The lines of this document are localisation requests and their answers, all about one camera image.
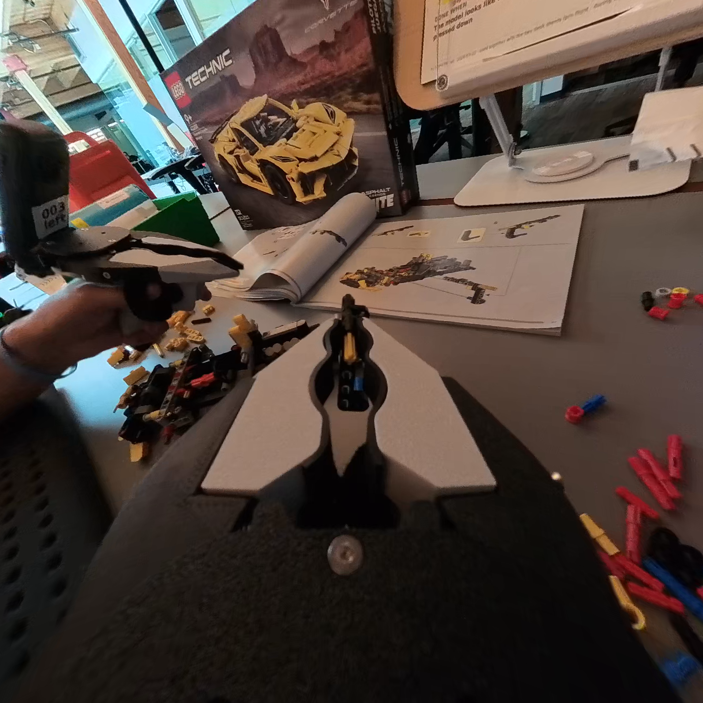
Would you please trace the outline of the person's left forearm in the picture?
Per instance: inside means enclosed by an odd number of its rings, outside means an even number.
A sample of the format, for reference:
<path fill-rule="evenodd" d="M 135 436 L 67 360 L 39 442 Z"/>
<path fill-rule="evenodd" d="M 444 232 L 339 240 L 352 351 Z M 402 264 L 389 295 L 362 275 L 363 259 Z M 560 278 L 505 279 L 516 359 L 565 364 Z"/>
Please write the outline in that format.
<path fill-rule="evenodd" d="M 5 340 L 28 364 L 48 373 L 64 371 L 57 363 L 46 330 L 29 316 L 6 327 Z M 50 385 L 26 380 L 1 361 L 1 421 L 35 400 Z"/>

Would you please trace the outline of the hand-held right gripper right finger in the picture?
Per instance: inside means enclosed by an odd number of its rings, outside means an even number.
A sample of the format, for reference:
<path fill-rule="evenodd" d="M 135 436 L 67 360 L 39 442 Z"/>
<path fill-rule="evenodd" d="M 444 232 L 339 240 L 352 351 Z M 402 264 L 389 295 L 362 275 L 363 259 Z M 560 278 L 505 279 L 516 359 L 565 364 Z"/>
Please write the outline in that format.
<path fill-rule="evenodd" d="M 370 319 L 367 446 L 384 495 L 470 495 L 497 481 L 438 371 Z"/>

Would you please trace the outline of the light blue plastic packet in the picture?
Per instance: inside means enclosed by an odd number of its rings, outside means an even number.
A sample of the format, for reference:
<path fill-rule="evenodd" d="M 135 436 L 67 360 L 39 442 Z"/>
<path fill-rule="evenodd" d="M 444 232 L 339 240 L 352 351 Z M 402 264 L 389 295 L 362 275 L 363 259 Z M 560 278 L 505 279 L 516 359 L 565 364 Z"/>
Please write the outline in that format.
<path fill-rule="evenodd" d="M 76 228 L 118 226 L 133 229 L 159 212 L 144 191 L 130 184 L 72 213 L 70 225 Z"/>

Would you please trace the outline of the grey wristband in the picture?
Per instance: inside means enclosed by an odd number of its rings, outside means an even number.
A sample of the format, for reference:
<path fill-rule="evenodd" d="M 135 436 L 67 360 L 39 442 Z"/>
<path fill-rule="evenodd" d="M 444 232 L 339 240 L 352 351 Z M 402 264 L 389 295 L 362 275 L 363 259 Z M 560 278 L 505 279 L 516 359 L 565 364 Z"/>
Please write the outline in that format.
<path fill-rule="evenodd" d="M 67 367 L 61 373 L 48 373 L 28 364 L 5 340 L 7 330 L 8 327 L 1 328 L 1 361 L 10 370 L 26 380 L 42 384 L 53 384 L 57 380 L 71 376 L 77 370 L 77 363 Z"/>

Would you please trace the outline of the cluster of mixed lego bushes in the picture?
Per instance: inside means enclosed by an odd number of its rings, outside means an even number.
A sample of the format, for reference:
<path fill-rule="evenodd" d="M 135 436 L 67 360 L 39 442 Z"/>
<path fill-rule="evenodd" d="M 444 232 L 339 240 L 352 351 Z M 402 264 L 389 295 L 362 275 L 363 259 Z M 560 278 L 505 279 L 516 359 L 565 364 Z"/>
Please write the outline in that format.
<path fill-rule="evenodd" d="M 683 311 L 702 310 L 702 290 L 687 287 L 658 287 L 646 290 L 639 295 L 640 307 L 644 314 L 657 321 L 673 319 Z"/>

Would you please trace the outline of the pile of small lego pieces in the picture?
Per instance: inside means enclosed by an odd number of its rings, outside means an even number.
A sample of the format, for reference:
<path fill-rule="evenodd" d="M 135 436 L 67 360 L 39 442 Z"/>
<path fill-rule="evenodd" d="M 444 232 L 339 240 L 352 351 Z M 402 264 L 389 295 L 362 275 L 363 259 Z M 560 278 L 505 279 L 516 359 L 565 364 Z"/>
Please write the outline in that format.
<path fill-rule="evenodd" d="M 622 548 L 593 517 L 579 515 L 635 632 L 644 633 L 647 628 L 641 604 L 669 618 L 684 650 L 665 658 L 660 667 L 676 690 L 702 677 L 702 551 L 682 542 L 662 521 L 665 514 L 682 506 L 685 454 L 682 437 L 672 434 L 666 438 L 663 461 L 646 448 L 638 448 L 628 458 L 656 507 L 629 488 L 615 488 L 625 508 Z"/>

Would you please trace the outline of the partly built lego car chassis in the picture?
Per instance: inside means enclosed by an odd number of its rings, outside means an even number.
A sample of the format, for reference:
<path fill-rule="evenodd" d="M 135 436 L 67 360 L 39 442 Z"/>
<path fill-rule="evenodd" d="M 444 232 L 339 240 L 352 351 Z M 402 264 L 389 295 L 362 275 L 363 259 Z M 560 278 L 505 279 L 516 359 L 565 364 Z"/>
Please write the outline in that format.
<path fill-rule="evenodd" d="M 129 448 L 129 460 L 145 462 L 157 444 L 184 434 L 238 381 L 264 370 L 318 327 L 300 319 L 261 331 L 238 314 L 228 330 L 228 351 L 216 354 L 205 343 L 155 365 L 144 382 L 126 385 L 114 410 L 124 414 L 118 440 Z"/>

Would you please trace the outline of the small black yellow lego assembly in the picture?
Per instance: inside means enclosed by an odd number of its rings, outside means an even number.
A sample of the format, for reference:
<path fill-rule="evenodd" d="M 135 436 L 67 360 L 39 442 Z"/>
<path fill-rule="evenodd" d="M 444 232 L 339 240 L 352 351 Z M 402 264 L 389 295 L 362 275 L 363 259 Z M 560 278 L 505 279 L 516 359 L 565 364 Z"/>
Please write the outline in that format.
<path fill-rule="evenodd" d="M 357 304 L 351 294 L 342 298 L 339 321 L 342 325 L 341 348 L 338 354 L 338 409 L 364 412 L 370 406 L 365 393 L 365 328 L 363 320 L 370 313 Z"/>

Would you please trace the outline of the lego set cardboard box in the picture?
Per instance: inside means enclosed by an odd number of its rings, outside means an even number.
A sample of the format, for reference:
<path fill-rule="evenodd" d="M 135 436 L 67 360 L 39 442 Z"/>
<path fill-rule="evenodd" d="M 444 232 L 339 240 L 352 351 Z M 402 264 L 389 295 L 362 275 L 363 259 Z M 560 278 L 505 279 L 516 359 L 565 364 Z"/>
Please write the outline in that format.
<path fill-rule="evenodd" d="M 244 230 L 304 224 L 348 193 L 419 199 L 390 3 L 256 1 L 162 72 Z"/>

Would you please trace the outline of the lego instruction booklet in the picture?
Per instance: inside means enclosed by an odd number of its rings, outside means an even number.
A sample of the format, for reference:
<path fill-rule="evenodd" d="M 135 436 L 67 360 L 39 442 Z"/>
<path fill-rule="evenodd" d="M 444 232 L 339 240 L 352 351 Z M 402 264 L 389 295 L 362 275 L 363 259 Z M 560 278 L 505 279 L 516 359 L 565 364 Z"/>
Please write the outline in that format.
<path fill-rule="evenodd" d="M 212 294 L 339 312 L 560 336 L 585 205 L 376 219 L 343 197 L 318 219 L 259 233 Z"/>

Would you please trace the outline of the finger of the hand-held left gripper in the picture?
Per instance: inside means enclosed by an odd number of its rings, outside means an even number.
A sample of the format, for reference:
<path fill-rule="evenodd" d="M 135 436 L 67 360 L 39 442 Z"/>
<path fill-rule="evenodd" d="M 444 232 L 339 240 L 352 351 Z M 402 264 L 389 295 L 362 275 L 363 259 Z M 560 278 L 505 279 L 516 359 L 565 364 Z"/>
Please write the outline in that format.
<path fill-rule="evenodd" d="M 106 255 L 106 272 L 123 283 L 207 283 L 237 277 L 241 262 L 215 250 L 126 250 Z"/>
<path fill-rule="evenodd" d="M 179 238 L 156 236 L 155 233 L 132 233 L 132 248 L 148 250 L 165 257 L 189 257 L 192 259 L 211 259 L 233 271 L 241 271 L 244 264 L 233 259 L 223 251 L 215 248 L 198 245 L 194 242 Z"/>

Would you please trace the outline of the green plastic bin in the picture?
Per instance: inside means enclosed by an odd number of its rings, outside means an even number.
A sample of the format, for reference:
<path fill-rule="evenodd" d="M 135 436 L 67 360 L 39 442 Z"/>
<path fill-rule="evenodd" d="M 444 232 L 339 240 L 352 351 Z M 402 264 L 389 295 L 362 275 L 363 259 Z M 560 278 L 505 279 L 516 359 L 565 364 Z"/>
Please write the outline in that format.
<path fill-rule="evenodd" d="M 169 235 L 211 248 L 220 243 L 198 194 L 185 193 L 152 202 L 156 213 L 132 226 L 132 230 Z"/>

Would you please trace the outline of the group of yellow lego connectors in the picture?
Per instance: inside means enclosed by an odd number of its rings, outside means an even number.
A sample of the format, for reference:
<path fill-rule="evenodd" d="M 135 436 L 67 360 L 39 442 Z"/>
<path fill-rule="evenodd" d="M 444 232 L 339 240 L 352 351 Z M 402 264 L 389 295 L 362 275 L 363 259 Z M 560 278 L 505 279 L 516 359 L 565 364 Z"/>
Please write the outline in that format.
<path fill-rule="evenodd" d="M 167 321 L 167 332 L 156 342 L 141 345 L 120 345 L 110 353 L 107 363 L 116 371 L 127 371 L 124 383 L 128 387 L 144 382 L 150 373 L 144 366 L 144 359 L 151 351 L 154 351 L 159 358 L 164 359 L 169 354 L 184 353 L 194 347 L 204 345 L 207 339 L 201 328 L 208 324 L 195 329 L 187 327 L 184 323 L 189 319 L 213 318 L 215 312 L 215 307 L 207 304 L 201 308 L 200 317 L 197 317 L 195 312 L 178 311 L 173 313 Z"/>

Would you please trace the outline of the white paper bags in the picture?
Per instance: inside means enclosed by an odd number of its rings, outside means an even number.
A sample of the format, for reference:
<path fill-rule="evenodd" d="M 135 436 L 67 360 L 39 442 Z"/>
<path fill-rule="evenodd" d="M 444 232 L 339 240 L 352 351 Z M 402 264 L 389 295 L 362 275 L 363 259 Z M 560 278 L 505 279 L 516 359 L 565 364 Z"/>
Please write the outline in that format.
<path fill-rule="evenodd" d="M 702 158 L 702 86 L 646 93 L 631 136 L 629 171 Z"/>

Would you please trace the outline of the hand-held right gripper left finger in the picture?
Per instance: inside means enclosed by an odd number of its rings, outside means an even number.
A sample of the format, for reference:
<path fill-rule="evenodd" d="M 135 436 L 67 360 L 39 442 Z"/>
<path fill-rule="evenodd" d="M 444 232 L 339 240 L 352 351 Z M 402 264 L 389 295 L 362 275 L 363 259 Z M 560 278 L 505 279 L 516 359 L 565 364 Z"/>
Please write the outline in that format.
<path fill-rule="evenodd" d="M 303 493 L 303 467 L 325 438 L 313 374 L 328 358 L 321 323 L 257 374 L 202 480 L 204 493 Z"/>

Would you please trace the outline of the person's left hand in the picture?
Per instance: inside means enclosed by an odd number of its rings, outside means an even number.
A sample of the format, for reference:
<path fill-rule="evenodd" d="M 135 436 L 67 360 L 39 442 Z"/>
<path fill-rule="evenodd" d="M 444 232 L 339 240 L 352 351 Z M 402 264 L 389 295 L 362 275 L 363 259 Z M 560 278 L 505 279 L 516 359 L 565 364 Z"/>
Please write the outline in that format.
<path fill-rule="evenodd" d="M 10 325 L 3 335 L 4 344 L 22 364 L 57 375 L 123 344 L 157 342 L 168 329 L 166 321 L 138 320 L 127 332 L 122 318 L 130 312 L 118 287 L 71 284 Z"/>

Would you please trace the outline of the white sheet stand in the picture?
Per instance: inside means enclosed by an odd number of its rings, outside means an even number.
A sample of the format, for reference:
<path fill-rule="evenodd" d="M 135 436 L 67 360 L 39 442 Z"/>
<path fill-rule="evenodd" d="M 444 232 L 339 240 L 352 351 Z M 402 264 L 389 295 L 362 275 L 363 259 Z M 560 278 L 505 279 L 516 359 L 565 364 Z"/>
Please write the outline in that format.
<path fill-rule="evenodd" d="M 503 156 L 486 163 L 465 184 L 454 198 L 455 205 L 487 207 L 650 196 L 683 184 L 689 166 L 669 167 L 677 181 L 667 174 L 656 177 L 654 185 L 638 176 L 634 184 L 617 186 L 616 181 L 626 177 L 628 171 L 625 146 L 620 141 L 615 146 L 600 142 L 520 154 L 496 95 L 506 89 L 669 47 L 701 35 L 701 1 L 638 1 L 628 11 L 607 20 L 533 46 L 468 65 L 454 64 L 447 75 L 438 76 L 430 83 L 447 96 L 479 92 L 483 86 L 495 88 L 478 99 L 503 152 Z"/>

